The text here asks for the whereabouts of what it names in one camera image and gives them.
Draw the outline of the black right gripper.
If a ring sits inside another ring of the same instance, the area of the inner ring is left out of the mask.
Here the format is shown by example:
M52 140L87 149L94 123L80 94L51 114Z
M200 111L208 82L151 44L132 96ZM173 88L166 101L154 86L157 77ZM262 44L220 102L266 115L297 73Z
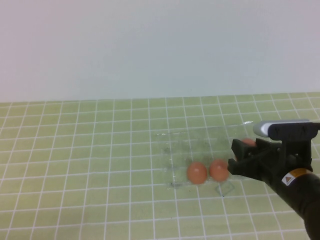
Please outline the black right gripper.
M236 160L228 159L227 169L232 175L250 179L297 179L313 173L310 140L234 139L231 149Z

